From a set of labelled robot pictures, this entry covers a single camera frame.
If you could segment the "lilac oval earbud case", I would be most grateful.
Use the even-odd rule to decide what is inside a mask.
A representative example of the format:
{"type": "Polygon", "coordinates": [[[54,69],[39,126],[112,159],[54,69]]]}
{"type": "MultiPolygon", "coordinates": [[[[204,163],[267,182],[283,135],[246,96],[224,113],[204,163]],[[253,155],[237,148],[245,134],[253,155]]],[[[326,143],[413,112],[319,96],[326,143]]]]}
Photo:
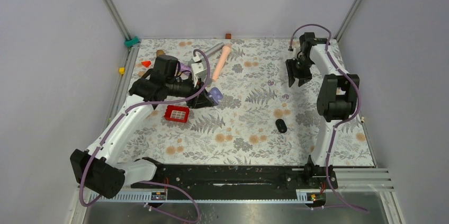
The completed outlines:
{"type": "Polygon", "coordinates": [[[220,104],[220,101],[223,99],[223,94],[217,87],[213,87],[208,92],[208,99],[211,101],[213,106],[217,106],[220,104]]]}

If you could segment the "black earbud charging case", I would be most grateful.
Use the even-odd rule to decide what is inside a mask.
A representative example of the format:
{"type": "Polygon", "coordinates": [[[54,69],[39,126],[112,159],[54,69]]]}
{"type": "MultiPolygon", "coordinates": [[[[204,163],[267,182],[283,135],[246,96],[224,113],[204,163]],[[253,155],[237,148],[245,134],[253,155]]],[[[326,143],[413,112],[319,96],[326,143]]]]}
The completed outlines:
{"type": "Polygon", "coordinates": [[[286,133],[288,130],[288,127],[283,119],[277,119],[275,121],[275,126],[279,133],[286,133]]]}

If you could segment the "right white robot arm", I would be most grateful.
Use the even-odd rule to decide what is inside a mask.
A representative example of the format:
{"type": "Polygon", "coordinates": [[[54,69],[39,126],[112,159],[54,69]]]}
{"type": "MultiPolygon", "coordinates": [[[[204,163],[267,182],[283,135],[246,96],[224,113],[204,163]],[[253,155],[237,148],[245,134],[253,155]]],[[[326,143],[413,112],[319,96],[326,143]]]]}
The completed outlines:
{"type": "Polygon", "coordinates": [[[329,53],[329,39],[316,38],[313,32],[306,32],[299,37],[299,44],[298,48],[289,46],[295,58],[285,62],[288,85],[298,83],[302,86],[311,81],[312,66],[316,66],[323,77],[316,104],[321,116],[318,138],[304,166],[301,181],[311,188],[335,186],[330,177],[336,130],[340,124],[357,115],[360,78],[343,69],[335,56],[329,53]]]}

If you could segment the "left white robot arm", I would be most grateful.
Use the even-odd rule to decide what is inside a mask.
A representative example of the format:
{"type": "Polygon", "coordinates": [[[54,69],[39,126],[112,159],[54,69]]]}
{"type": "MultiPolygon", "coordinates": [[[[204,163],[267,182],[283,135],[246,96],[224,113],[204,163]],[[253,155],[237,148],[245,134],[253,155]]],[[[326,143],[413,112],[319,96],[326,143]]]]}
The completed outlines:
{"type": "Polygon", "coordinates": [[[122,108],[102,134],[85,150],[76,149],[70,163],[79,184],[79,200],[84,202],[84,188],[107,199],[115,197],[124,186],[145,181],[151,187],[164,182],[163,171],[154,161],[140,159],[120,163],[119,157],[137,125],[157,106],[186,102],[192,109],[218,104],[206,90],[211,66],[206,54],[193,51],[194,63],[188,78],[181,79],[177,58],[161,55],[129,89],[122,108]]]}

